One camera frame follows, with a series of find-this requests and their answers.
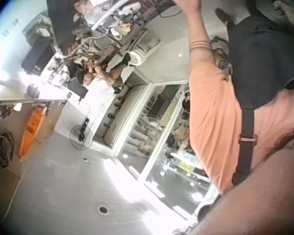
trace forearm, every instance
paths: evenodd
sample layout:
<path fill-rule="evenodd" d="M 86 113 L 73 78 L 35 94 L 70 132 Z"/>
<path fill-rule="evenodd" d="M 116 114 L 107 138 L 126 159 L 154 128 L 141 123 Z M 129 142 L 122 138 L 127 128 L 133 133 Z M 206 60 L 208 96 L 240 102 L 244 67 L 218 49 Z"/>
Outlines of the forearm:
<path fill-rule="evenodd" d="M 199 63 L 215 63 L 210 40 L 200 11 L 187 14 L 191 70 Z"/>

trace salmon t-shirt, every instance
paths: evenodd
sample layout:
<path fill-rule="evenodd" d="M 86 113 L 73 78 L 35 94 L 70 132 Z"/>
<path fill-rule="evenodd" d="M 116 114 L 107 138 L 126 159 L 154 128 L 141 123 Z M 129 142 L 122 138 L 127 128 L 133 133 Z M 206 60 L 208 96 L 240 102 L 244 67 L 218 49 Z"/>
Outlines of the salmon t-shirt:
<path fill-rule="evenodd" d="M 239 157 L 242 111 L 231 79 L 211 63 L 197 65 L 190 77 L 190 141 L 212 183 L 221 194 L 233 188 L 232 176 Z M 294 131 L 294 90 L 282 90 L 270 103 L 255 110 L 251 170 L 270 148 Z"/>

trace electric fan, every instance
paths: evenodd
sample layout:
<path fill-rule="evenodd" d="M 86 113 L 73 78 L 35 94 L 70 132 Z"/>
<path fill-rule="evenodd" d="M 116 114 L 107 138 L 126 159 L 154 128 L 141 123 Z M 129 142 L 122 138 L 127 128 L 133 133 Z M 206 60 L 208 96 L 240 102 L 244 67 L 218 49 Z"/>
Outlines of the electric fan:
<path fill-rule="evenodd" d="M 70 142 L 75 149 L 86 150 L 93 143 L 93 132 L 87 127 L 89 120 L 86 119 L 83 125 L 77 125 L 70 131 Z"/>

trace person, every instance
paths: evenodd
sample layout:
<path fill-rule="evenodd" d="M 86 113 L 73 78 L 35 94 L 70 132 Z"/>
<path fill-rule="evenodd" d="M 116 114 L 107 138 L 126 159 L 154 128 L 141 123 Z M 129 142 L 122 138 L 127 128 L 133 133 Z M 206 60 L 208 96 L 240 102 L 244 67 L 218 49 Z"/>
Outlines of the person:
<path fill-rule="evenodd" d="M 94 79 L 105 80 L 108 86 L 111 86 L 115 90 L 115 94 L 121 92 L 120 88 L 123 87 L 123 80 L 121 73 L 124 68 L 128 66 L 131 57 L 127 53 L 120 63 L 114 66 L 109 72 L 106 72 L 107 65 L 97 65 L 97 61 L 90 60 L 87 63 L 88 73 L 85 73 L 83 85 L 88 87 Z"/>
<path fill-rule="evenodd" d="M 188 233 L 224 234 L 294 235 L 294 134 Z"/>
<path fill-rule="evenodd" d="M 221 195 L 227 194 L 294 133 L 294 38 L 246 1 L 251 16 L 229 30 L 233 75 L 215 65 L 201 0 L 175 0 L 190 40 L 190 141 Z"/>

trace orange bag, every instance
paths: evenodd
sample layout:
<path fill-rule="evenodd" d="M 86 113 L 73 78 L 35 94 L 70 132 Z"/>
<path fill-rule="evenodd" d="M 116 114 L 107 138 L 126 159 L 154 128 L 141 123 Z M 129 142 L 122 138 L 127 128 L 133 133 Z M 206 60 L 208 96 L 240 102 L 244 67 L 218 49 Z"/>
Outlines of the orange bag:
<path fill-rule="evenodd" d="M 21 147 L 20 147 L 20 158 L 26 155 L 29 148 L 31 147 L 40 127 L 46 116 L 46 108 L 37 106 L 32 112 L 26 128 L 23 133 Z"/>

